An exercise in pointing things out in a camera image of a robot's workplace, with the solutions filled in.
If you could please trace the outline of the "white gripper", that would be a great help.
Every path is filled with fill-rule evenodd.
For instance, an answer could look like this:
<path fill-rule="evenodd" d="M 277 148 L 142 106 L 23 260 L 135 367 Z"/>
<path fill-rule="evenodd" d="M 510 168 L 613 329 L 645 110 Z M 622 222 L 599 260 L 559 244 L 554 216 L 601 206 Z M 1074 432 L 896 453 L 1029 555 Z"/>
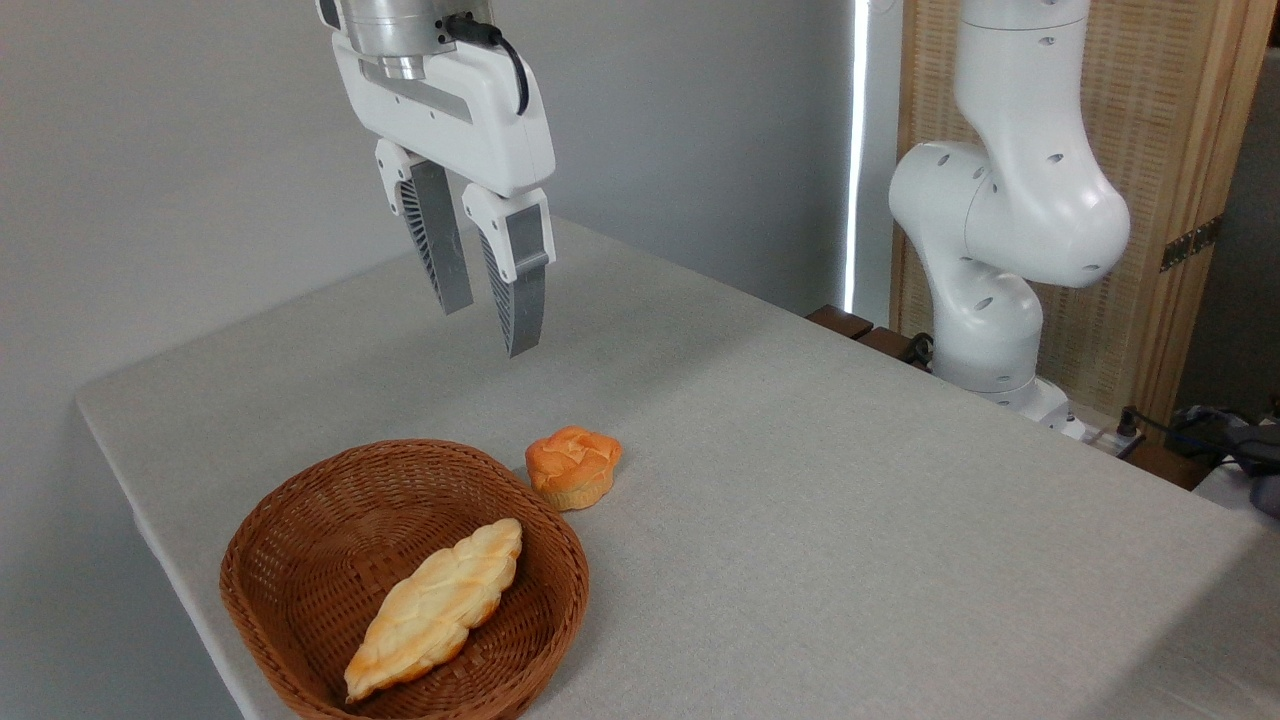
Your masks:
<path fill-rule="evenodd" d="M 380 137 L 388 204 L 442 311 L 474 302 L 447 169 L 474 182 L 463 209 L 483 237 L 507 354 L 532 348 L 556 261 L 547 196 L 535 187 L 556 156 L 538 82 L 490 3 L 320 1 L 317 15 L 356 117 Z"/>

